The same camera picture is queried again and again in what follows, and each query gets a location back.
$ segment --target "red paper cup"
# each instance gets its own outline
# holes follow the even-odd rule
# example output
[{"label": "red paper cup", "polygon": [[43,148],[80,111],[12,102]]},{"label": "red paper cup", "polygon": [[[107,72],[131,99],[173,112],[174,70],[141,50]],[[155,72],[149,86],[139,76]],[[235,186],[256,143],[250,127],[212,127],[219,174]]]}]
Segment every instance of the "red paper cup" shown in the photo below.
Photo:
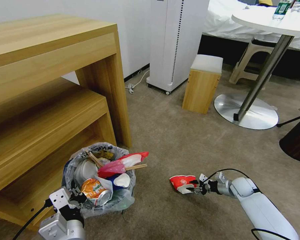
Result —
[{"label": "red paper cup", "polygon": [[178,176],[173,176],[169,178],[170,182],[172,183],[173,187],[175,190],[178,192],[181,192],[182,194],[186,193],[192,193],[190,190],[188,190],[188,187],[196,187],[196,184],[190,183],[193,180],[196,180],[195,176],[189,175],[178,175]]}]

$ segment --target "round white table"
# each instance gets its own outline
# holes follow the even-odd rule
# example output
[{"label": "round white table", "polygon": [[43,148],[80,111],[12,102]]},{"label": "round white table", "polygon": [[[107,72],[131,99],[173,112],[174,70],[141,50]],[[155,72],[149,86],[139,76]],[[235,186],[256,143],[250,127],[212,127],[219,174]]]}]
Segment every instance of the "round white table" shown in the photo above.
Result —
[{"label": "round white table", "polygon": [[300,37],[300,13],[290,10],[283,20],[273,20],[274,7],[253,7],[240,10],[232,15],[232,20],[259,30],[282,34],[248,95],[221,94],[215,101],[217,112],[228,121],[250,129],[268,129],[278,123],[278,114],[266,102],[257,98],[267,79],[277,66],[295,36]]}]

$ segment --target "black power cord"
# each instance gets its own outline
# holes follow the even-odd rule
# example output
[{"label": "black power cord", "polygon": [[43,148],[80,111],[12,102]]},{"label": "black power cord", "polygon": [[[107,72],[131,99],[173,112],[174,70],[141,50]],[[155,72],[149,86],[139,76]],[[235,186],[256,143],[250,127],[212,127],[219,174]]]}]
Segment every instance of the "black power cord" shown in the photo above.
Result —
[{"label": "black power cord", "polygon": [[38,212],[36,212],[27,222],[25,225],[23,225],[23,227],[19,230],[19,232],[17,232],[17,234],[14,236],[14,238],[12,240],[16,240],[19,235],[23,232],[23,230],[26,229],[26,227],[32,222],[32,220],[34,220],[45,208],[47,207],[51,207],[53,204],[51,202],[51,200],[48,198],[44,201],[44,205],[42,208],[40,208],[40,210]]},{"label": "black power cord", "polygon": [[[203,183],[206,182],[206,181],[208,181],[209,179],[211,179],[217,172],[222,172],[222,171],[227,171],[227,170],[232,170],[232,171],[239,172],[239,173],[241,173],[242,175],[244,175],[245,177],[249,178],[251,181],[253,181],[247,174],[245,174],[244,172],[241,172],[241,171],[238,170],[238,169],[235,169],[235,168],[224,168],[224,169],[218,170],[218,171],[214,172],[213,174],[211,174],[206,180],[203,181]],[[272,235],[281,237],[281,238],[284,239],[284,240],[291,240],[291,239],[289,239],[289,238],[287,238],[287,237],[284,237],[284,236],[282,236],[282,235],[280,235],[280,234],[278,234],[278,233],[275,233],[275,232],[271,232],[271,231],[269,231],[269,230],[260,229],[260,228],[253,228],[253,229],[251,229],[251,233],[252,233],[252,235],[253,235],[257,240],[260,240],[260,239],[259,239],[259,238],[257,237],[257,235],[254,233],[255,231],[266,232],[266,233],[269,233],[269,234],[272,234]]]},{"label": "black power cord", "polygon": [[284,239],[284,240],[291,240],[291,239],[286,238],[285,236],[282,236],[282,235],[280,235],[280,234],[278,234],[278,233],[275,233],[275,232],[271,232],[271,231],[268,231],[268,230],[265,230],[265,229],[260,229],[260,228],[253,228],[253,229],[251,229],[251,233],[252,233],[252,235],[253,235],[257,240],[260,240],[260,239],[259,239],[259,238],[256,236],[256,234],[254,233],[255,231],[266,232],[266,233],[270,233],[270,234],[272,234],[272,235],[275,235],[275,236],[277,236],[277,237],[281,237],[281,238]]}]

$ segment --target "dark brown bin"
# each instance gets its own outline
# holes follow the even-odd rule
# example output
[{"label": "dark brown bin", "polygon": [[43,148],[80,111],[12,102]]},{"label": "dark brown bin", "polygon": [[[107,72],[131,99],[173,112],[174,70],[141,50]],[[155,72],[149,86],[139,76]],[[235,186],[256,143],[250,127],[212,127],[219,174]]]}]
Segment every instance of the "dark brown bin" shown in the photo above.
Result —
[{"label": "dark brown bin", "polygon": [[279,141],[279,145],[286,154],[300,161],[300,122]]}]

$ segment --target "white stool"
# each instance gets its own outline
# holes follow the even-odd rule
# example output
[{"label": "white stool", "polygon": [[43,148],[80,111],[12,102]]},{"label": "white stool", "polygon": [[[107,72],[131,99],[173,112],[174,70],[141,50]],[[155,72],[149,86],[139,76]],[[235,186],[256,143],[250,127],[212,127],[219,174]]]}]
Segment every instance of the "white stool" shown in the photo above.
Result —
[{"label": "white stool", "polygon": [[245,52],[243,53],[241,59],[239,60],[239,62],[237,62],[236,66],[234,67],[229,82],[232,84],[237,84],[240,78],[256,80],[258,74],[246,72],[244,71],[244,69],[246,68],[246,66],[254,66],[260,69],[262,64],[249,63],[251,57],[257,52],[267,52],[271,54],[274,46],[275,43],[262,42],[256,39],[252,39]]},{"label": "white stool", "polygon": [[198,54],[193,61],[182,108],[206,114],[221,77],[223,58]]}]

